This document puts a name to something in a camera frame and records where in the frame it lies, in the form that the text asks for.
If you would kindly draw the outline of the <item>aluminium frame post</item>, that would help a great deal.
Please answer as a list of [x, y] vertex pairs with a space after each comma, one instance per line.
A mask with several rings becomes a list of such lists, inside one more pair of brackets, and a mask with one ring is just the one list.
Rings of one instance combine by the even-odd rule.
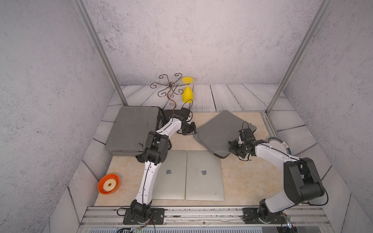
[[78, 14], [80, 15], [80, 18], [85, 26], [85, 29], [87, 30], [87, 33], [96, 49], [96, 52], [101, 60], [101, 62], [104, 65], [104, 68], [108, 74], [109, 79], [112, 82], [112, 85], [117, 93], [117, 96], [123, 106], [128, 106], [128, 103], [126, 101], [126, 98], [123, 94], [123, 91], [119, 85], [119, 82], [116, 78], [116, 75], [114, 73], [114, 70], [109, 62], [109, 59], [105, 53], [105, 50], [100, 42], [100, 39], [97, 35], [97, 32], [94, 28], [94, 25], [90, 19], [90, 16], [88, 14], [88, 11], [85, 7], [84, 1], [82, 0], [73, 0], [72, 1], [77, 9]]
[[314, 35], [316, 34], [323, 18], [325, 17], [326, 13], [328, 12], [331, 4], [332, 4], [332, 0], [323, 0], [321, 1], [321, 4], [309, 26], [309, 28], [307, 29], [292, 61], [290, 62], [284, 76], [282, 77], [279, 85], [277, 86], [277, 89], [274, 93], [274, 96], [270, 102], [270, 104], [268, 105], [265, 113], [266, 115], [269, 115], [270, 112], [274, 109], [275, 105], [277, 104], [278, 102], [278, 99], [280, 98], [280, 95], [281, 93], [285, 90], [285, 87], [287, 86], [287, 84], [289, 83], [293, 73], [295, 72], [299, 62], [301, 61], [303, 55], [305, 54], [306, 50], [307, 50], [307, 47], [308, 45], [310, 44], [312, 38], [314, 37]]

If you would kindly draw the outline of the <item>white plate green red rim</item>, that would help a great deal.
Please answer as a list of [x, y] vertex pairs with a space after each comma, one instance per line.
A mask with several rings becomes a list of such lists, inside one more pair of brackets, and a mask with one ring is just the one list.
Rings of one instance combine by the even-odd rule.
[[277, 137], [269, 137], [268, 143], [272, 148], [275, 148], [285, 154], [292, 155], [292, 151], [288, 144]]

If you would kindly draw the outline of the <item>yellow plastic goblet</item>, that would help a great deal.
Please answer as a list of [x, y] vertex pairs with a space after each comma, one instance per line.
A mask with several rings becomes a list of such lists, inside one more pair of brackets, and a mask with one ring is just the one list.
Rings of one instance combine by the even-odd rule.
[[182, 98], [184, 103], [192, 103], [193, 102], [193, 91], [189, 87], [191, 83], [193, 83], [192, 77], [184, 77], [182, 78], [182, 82], [186, 84], [186, 88], [183, 91]]

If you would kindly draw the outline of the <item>grey zippered laptop bag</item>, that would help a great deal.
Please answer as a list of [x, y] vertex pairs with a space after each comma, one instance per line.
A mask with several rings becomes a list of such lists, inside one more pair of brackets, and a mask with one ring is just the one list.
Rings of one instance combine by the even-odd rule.
[[159, 107], [124, 106], [120, 109], [105, 148], [113, 156], [136, 156], [143, 153], [149, 131], [161, 125]]

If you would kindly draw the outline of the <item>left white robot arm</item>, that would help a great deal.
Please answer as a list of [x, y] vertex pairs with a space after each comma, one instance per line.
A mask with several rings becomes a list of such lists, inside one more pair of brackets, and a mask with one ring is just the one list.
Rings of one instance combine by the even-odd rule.
[[145, 163], [144, 174], [138, 194], [130, 205], [131, 213], [140, 221], [147, 221], [151, 216], [153, 188], [158, 171], [172, 147], [170, 138], [175, 133], [184, 136], [195, 134], [196, 125], [191, 121], [192, 117], [192, 111], [185, 107], [177, 111], [161, 111], [162, 127], [148, 133], [143, 154], [137, 156], [138, 161]]

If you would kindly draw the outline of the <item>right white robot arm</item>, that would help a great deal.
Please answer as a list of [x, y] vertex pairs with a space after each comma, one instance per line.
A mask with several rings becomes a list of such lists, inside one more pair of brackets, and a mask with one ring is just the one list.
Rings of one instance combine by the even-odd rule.
[[270, 222], [276, 215], [300, 203], [327, 195], [312, 159], [292, 155], [288, 145], [275, 137], [256, 139], [250, 128], [239, 131], [239, 137], [229, 141], [229, 151], [238, 158], [259, 157], [283, 172], [283, 190], [259, 203], [258, 218]]

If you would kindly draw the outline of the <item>silver apple laptop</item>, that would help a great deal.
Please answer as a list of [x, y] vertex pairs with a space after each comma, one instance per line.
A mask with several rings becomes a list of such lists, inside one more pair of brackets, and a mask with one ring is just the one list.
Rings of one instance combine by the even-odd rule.
[[170, 150], [153, 188], [153, 199], [183, 200], [186, 191], [187, 151]]

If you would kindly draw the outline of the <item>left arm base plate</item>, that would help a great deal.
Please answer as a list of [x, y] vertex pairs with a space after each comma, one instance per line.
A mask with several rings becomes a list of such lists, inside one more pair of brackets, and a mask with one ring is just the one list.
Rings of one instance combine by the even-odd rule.
[[124, 214], [124, 225], [145, 225], [147, 223], [162, 225], [164, 223], [164, 208], [147, 208], [141, 213], [131, 208], [127, 208]]

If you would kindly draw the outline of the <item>front aluminium rail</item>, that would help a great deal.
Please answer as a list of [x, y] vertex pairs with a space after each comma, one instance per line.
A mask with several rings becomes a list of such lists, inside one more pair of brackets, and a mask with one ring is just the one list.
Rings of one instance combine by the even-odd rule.
[[125, 207], [89, 207], [80, 233], [332, 233], [320, 207], [300, 205], [263, 223], [257, 207], [175, 206], [156, 207], [153, 217], [139, 223]]

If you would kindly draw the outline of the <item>right aluminium frame post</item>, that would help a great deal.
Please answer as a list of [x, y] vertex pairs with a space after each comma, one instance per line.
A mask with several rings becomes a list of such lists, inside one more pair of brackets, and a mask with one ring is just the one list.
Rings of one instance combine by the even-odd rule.
[[331, 4], [332, 4], [332, 0], [323, 0], [321, 1], [321, 4], [309, 26], [309, 28], [307, 29], [292, 61], [290, 62], [284, 76], [282, 77], [279, 85], [277, 86], [277, 89], [274, 93], [274, 96], [270, 102], [270, 104], [268, 105], [265, 113], [266, 115], [269, 115], [270, 112], [274, 109], [275, 105], [277, 104], [278, 102], [278, 99], [280, 98], [280, 95], [281, 93], [285, 90], [285, 87], [287, 86], [287, 84], [289, 83], [293, 73], [295, 72], [299, 62], [301, 61], [303, 55], [305, 54], [306, 50], [307, 50], [307, 47], [308, 45], [310, 44], [312, 38], [314, 37], [314, 35], [316, 34], [323, 18], [325, 17], [326, 13], [328, 12]]

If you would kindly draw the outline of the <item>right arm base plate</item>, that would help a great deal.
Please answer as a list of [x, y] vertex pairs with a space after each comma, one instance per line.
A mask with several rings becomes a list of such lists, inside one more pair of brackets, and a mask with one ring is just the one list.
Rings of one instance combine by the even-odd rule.
[[246, 224], [285, 224], [286, 219], [282, 212], [271, 213], [266, 210], [256, 208], [243, 208], [242, 220]]

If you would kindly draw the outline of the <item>white donut in bowl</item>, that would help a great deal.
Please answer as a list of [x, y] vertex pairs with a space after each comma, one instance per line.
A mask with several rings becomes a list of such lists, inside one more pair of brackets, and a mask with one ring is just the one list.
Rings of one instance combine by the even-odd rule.
[[103, 190], [105, 192], [111, 192], [117, 187], [117, 181], [116, 179], [108, 179], [103, 184]]

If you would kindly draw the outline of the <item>left aluminium frame post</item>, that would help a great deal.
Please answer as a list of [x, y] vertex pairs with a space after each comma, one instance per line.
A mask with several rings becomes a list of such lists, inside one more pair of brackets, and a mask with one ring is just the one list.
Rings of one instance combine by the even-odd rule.
[[119, 82], [116, 78], [116, 75], [114, 73], [114, 70], [109, 62], [109, 59], [105, 53], [105, 50], [100, 42], [100, 39], [97, 35], [97, 32], [94, 28], [94, 25], [90, 19], [90, 16], [88, 14], [88, 11], [85, 7], [84, 1], [82, 0], [73, 0], [72, 1], [77, 9], [78, 14], [80, 15], [80, 18], [85, 26], [85, 29], [87, 30], [87, 33], [96, 49], [96, 52], [101, 60], [101, 62], [104, 65], [104, 68], [108, 74], [109, 79], [112, 82], [112, 85], [117, 93], [117, 96], [123, 106], [128, 106], [128, 103], [126, 101], [126, 98], [123, 94], [123, 91], [119, 85]]

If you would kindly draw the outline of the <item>orange bowl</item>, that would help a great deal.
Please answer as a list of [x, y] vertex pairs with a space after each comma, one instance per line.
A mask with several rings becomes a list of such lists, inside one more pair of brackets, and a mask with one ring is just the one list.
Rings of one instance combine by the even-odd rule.
[[119, 177], [116, 174], [107, 174], [98, 183], [98, 191], [103, 195], [113, 193], [118, 187]]

